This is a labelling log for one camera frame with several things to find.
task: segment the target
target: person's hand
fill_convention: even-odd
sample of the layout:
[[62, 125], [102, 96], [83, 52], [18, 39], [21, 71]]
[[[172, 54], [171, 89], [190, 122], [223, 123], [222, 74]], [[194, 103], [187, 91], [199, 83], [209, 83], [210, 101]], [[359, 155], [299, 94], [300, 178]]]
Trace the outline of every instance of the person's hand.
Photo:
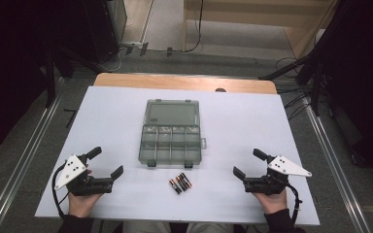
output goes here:
[[93, 206], [102, 196], [101, 194], [93, 194], [90, 196], [75, 196], [71, 192], [68, 194], [69, 199], [69, 215], [77, 217], [87, 217], [92, 211]]
[[266, 214], [273, 214], [287, 208], [287, 192], [284, 189], [280, 194], [265, 195], [263, 193], [254, 193], [261, 203]]

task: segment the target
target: aa battery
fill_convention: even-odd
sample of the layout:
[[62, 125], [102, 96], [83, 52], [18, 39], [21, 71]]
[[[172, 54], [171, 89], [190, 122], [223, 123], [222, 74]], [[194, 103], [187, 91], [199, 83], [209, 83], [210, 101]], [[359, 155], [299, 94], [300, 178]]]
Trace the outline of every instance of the aa battery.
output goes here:
[[169, 180], [169, 183], [171, 184], [172, 188], [177, 192], [177, 194], [181, 193], [181, 189], [177, 186], [177, 184], [173, 180]]
[[192, 187], [192, 183], [190, 183], [190, 181], [187, 179], [187, 176], [184, 173], [181, 173], [180, 176], [182, 180], [184, 181], [184, 183], [186, 183], [188, 188]]
[[184, 180], [181, 179], [181, 176], [178, 176], [176, 178], [176, 180], [177, 180], [178, 184], [180, 185], [180, 187], [183, 189], [183, 191], [187, 191], [187, 184], [184, 183]]

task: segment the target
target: black cabinet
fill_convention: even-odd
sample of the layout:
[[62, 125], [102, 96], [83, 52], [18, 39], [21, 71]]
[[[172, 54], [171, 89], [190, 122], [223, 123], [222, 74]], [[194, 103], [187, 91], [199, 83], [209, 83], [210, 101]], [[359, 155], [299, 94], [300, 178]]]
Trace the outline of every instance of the black cabinet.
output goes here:
[[373, 1], [346, 6], [320, 60], [335, 119], [353, 154], [373, 165]]
[[15, 23], [0, 11], [0, 144], [47, 86], [39, 52], [32, 52], [38, 49], [26, 47], [29, 43], [19, 35]]
[[99, 64], [119, 51], [126, 24], [123, 0], [54, 0], [47, 14], [53, 41], [81, 58]]

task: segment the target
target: cable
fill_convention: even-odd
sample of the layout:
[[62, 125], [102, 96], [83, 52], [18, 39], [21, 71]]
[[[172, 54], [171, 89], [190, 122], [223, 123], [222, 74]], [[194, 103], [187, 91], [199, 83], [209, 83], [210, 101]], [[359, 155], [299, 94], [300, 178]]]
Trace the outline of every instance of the cable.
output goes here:
[[298, 217], [299, 204], [301, 204], [302, 201], [299, 200], [298, 191], [296, 190], [295, 187], [293, 187], [289, 183], [287, 183], [287, 187], [289, 187], [292, 190], [292, 193], [295, 196], [295, 206], [294, 206], [293, 212], [292, 212], [292, 223], [295, 223], [296, 222], [296, 218]]
[[296, 108], [292, 114], [288, 117], [288, 120], [292, 120], [294, 117], [300, 115], [302, 113], [302, 111], [304, 111], [306, 108], [308, 108], [308, 106], [310, 106], [310, 104], [305, 104], [305, 105], [301, 105], [301, 106], [298, 106], [298, 108]]
[[68, 196], [68, 194], [69, 194], [69, 191], [68, 191], [68, 193], [66, 193], [66, 195], [62, 198], [62, 200], [60, 200], [60, 202], [59, 202], [59, 205], [66, 199], [66, 197]]
[[120, 68], [120, 65], [122, 65], [122, 61], [120, 60], [120, 53], [123, 52], [123, 51], [125, 51], [125, 50], [127, 50], [127, 48], [122, 49], [122, 50], [120, 50], [120, 51], [118, 52], [118, 61], [119, 61], [119, 66], [118, 66], [118, 68], [113, 69], [113, 70], [110, 70], [110, 69], [104, 67], [104, 66], [101, 65], [101, 64], [98, 64], [98, 66], [102, 67], [102, 69], [104, 69], [104, 70], [106, 70], [106, 71], [108, 71], [108, 72], [115, 72], [115, 71], [117, 71], [117, 70]]
[[287, 104], [284, 105], [284, 109], [294, 105], [296, 102], [298, 102], [299, 100], [301, 100], [302, 98], [305, 97], [305, 93], [302, 93], [301, 95], [298, 95], [297, 97], [295, 97], [293, 100], [289, 101]]
[[[195, 10], [195, 1], [193, 0], [192, 1], [192, 8]], [[196, 11], [193, 11], [193, 18], [195, 18], [195, 21], [194, 21], [194, 24], [195, 24], [195, 29], [196, 29], [196, 31], [199, 33], [200, 31], [199, 31], [199, 27], [198, 27], [198, 25], [196, 24], [196, 19], [197, 19], [197, 16], [196, 16]]]
[[134, 24], [134, 18], [133, 17], [127, 17], [127, 18], [132, 19], [132, 21], [131, 21], [131, 23], [126, 24], [125, 27], [128, 27], [128, 26]]
[[[296, 58], [294, 58], [294, 57], [284, 57], [284, 58], [279, 59], [279, 60], [275, 63], [275, 69], [276, 69], [277, 71], [280, 70], [280, 69], [278, 69], [278, 63], [280, 63], [281, 61], [283, 61], [283, 60], [285, 60], [285, 59], [294, 59], [294, 60], [296, 61]], [[296, 67], [299, 67], [299, 66], [300, 66], [300, 65], [295, 64], [294, 62], [292, 62], [293, 65], [295, 65]], [[293, 69], [293, 70], [294, 70], [295, 73], [296, 73], [295, 76], [288, 76], [288, 75], [286, 75], [286, 74], [283, 74], [283, 76], [285, 76], [285, 77], [287, 77], [287, 78], [296, 78], [296, 77], [298, 76], [298, 71], [297, 71], [296, 69]]]
[[199, 24], [198, 24], [199, 26], [197, 28], [197, 30], [198, 30], [198, 42], [196, 43], [195, 47], [193, 47], [190, 50], [148, 50], [148, 51], [180, 52], [180, 53], [187, 53], [187, 52], [194, 51], [198, 47], [198, 45], [201, 43], [201, 22], [202, 22], [203, 9], [204, 9], [204, 0], [201, 0], [201, 8], [200, 8], [200, 11], [199, 11]]
[[58, 199], [57, 199], [57, 196], [56, 196], [56, 190], [55, 190], [55, 183], [56, 183], [56, 176], [58, 175], [58, 173], [60, 171], [63, 170], [63, 168], [65, 167], [65, 164], [63, 164], [62, 166], [58, 167], [58, 169], [56, 170], [56, 172], [53, 174], [53, 177], [52, 177], [52, 195], [53, 195], [53, 200], [55, 202], [55, 206], [56, 208], [58, 209], [58, 214], [59, 216], [64, 219], [65, 218], [65, 214], [63, 214], [62, 210], [60, 209], [60, 206], [59, 206], [59, 202], [58, 202]]

